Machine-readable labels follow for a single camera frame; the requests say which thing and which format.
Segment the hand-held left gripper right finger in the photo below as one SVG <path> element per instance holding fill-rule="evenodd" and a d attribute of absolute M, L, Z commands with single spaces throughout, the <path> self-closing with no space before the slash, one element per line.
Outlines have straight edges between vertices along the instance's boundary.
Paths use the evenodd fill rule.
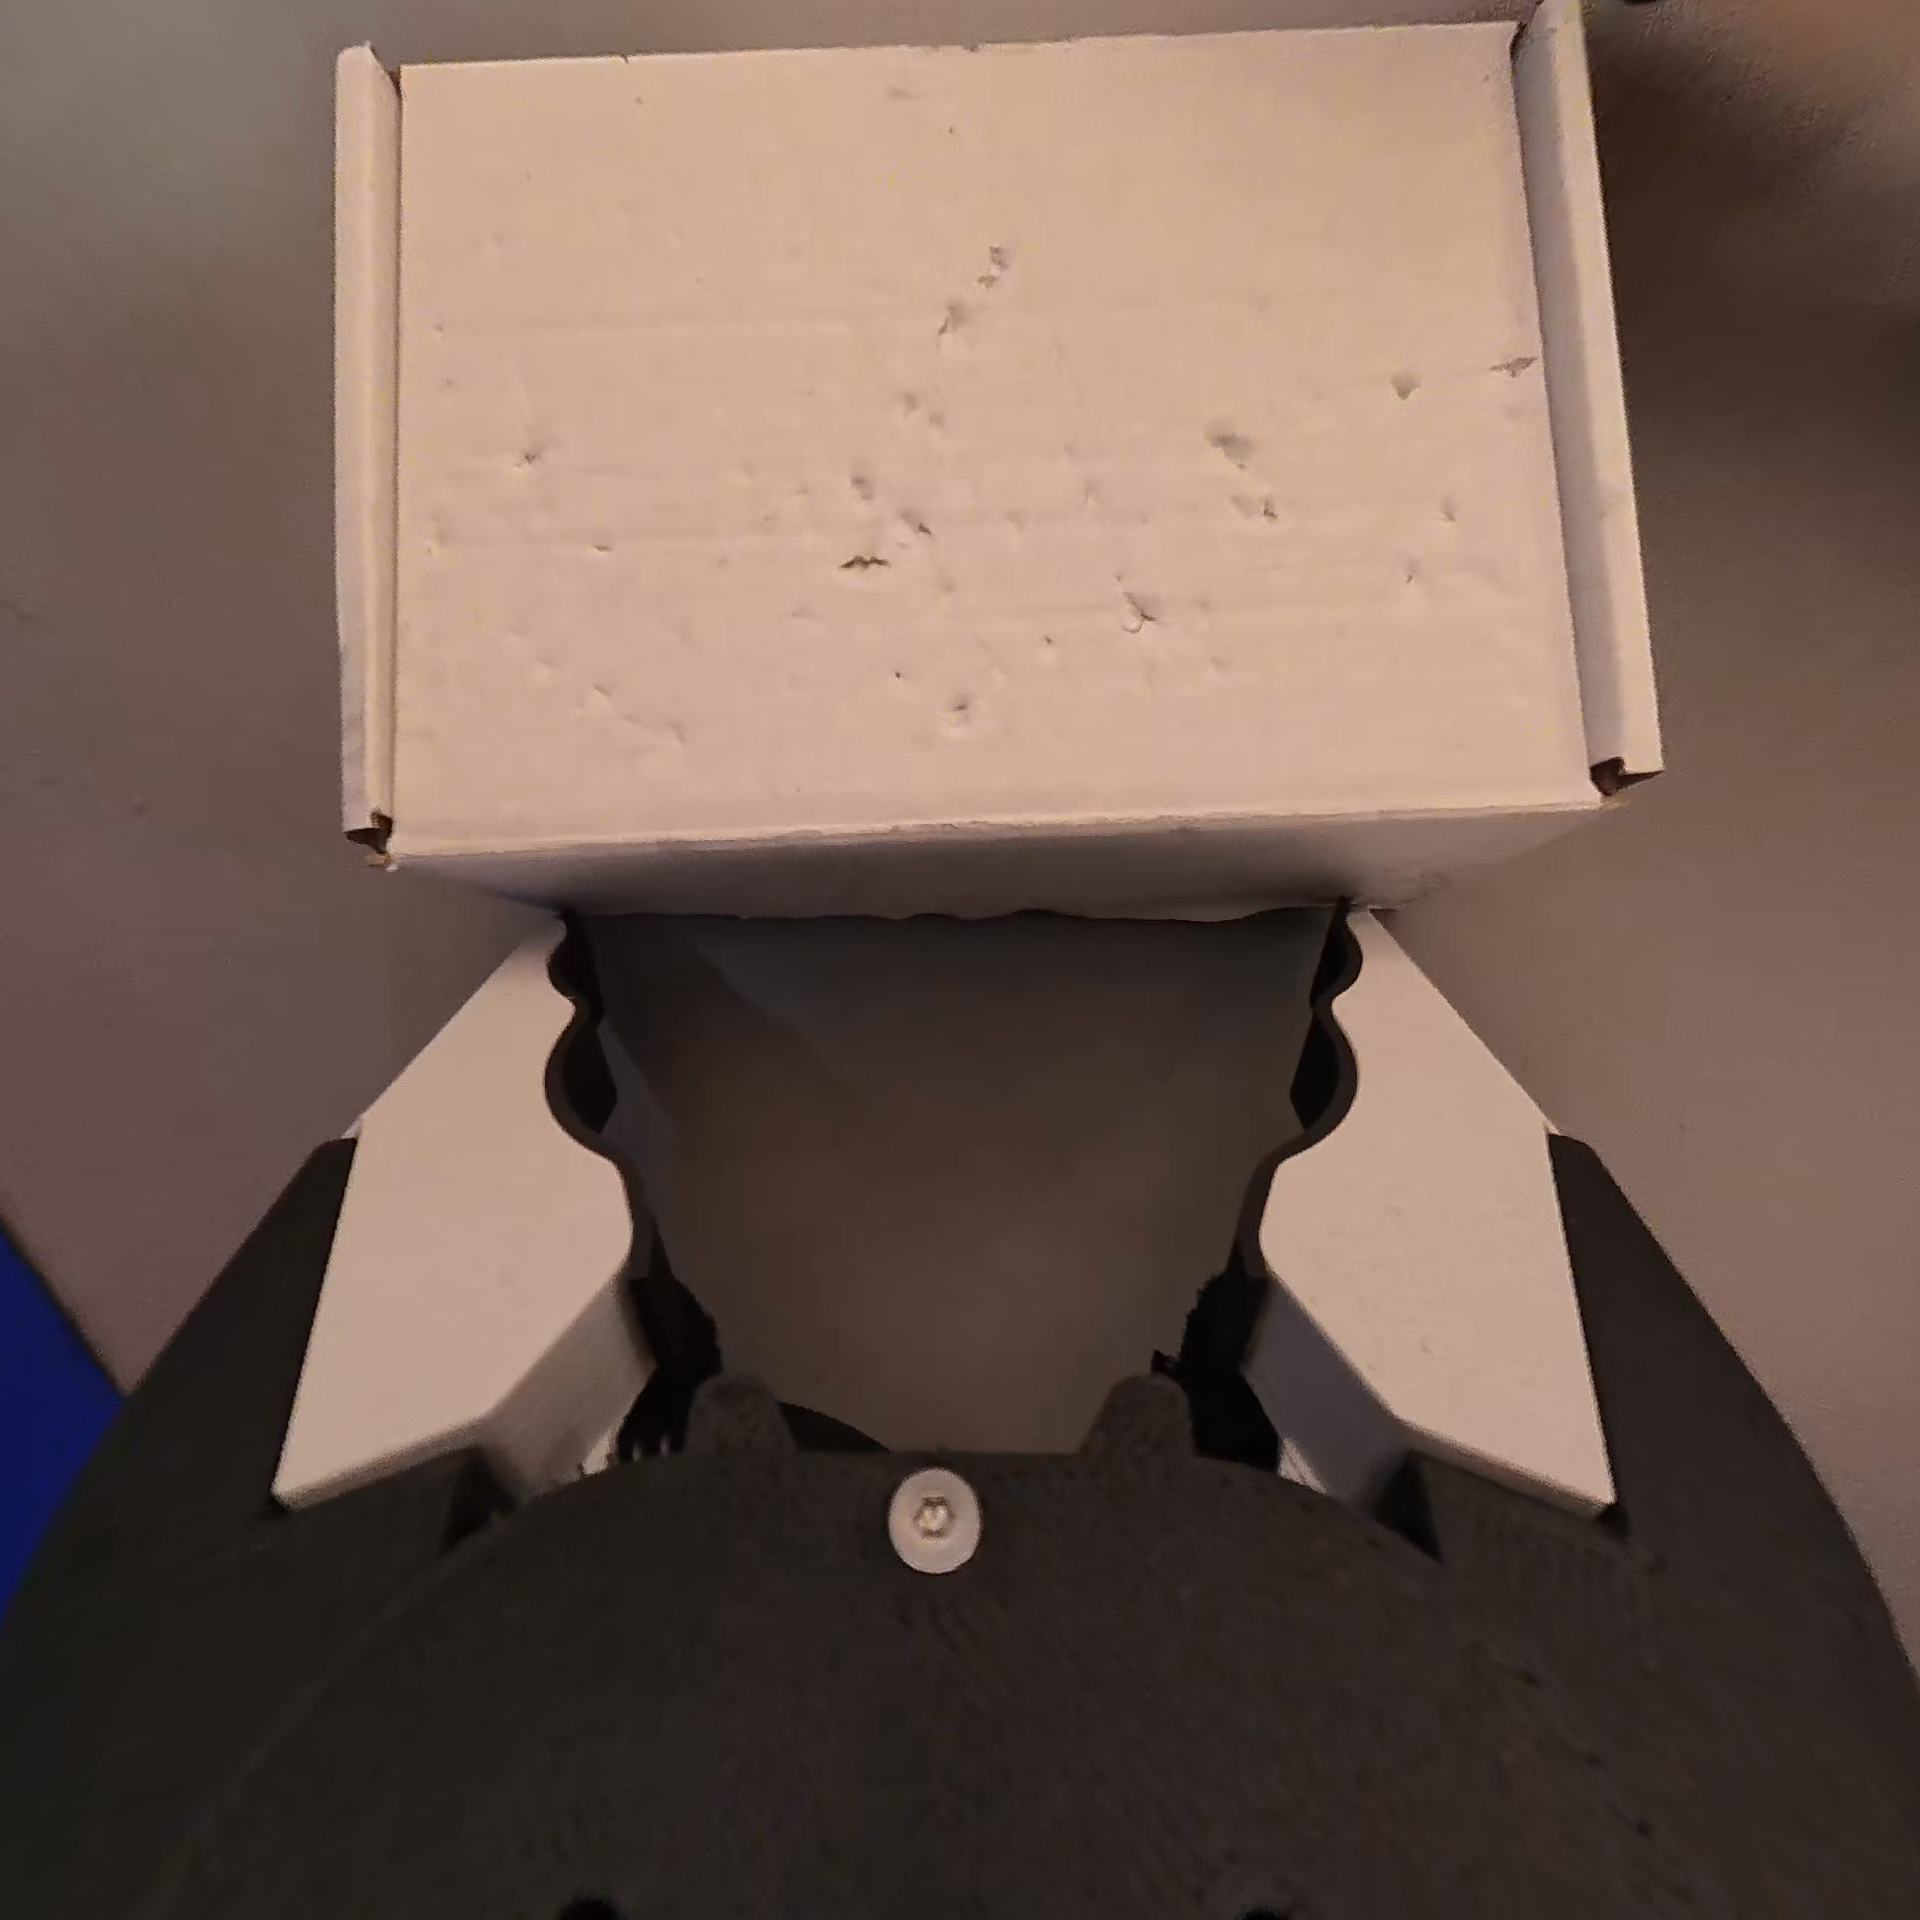
<path fill-rule="evenodd" d="M 1336 1503 L 1380 1503 L 1398 1455 L 1620 1503 L 1552 1124 L 1362 910 L 1313 960 L 1288 1115 L 1154 1351 L 1194 1452 Z"/>

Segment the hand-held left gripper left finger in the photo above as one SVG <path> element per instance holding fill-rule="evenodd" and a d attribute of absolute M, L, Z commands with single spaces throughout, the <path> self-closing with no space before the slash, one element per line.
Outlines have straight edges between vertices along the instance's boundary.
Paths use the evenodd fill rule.
<path fill-rule="evenodd" d="M 269 1496 L 315 1503 L 481 1452 L 502 1496 L 612 1455 L 655 1376 L 637 1193 L 562 923 L 537 923 L 372 1091 L 326 1241 Z"/>

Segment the blue plastic bin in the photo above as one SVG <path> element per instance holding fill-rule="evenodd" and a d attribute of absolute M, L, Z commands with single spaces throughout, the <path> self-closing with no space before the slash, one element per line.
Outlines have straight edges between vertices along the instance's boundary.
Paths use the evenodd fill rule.
<path fill-rule="evenodd" d="M 110 1416 L 110 1370 L 74 1328 L 16 1235 L 0 1235 L 0 1610 L 16 1600 Z"/>

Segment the white cardboard mailer box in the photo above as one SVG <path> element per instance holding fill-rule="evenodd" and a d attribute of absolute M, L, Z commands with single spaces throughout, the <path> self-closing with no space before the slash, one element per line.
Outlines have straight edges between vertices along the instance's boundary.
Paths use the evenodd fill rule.
<path fill-rule="evenodd" d="M 1662 776 L 1596 6 L 333 60 L 342 838 L 1398 910 Z"/>

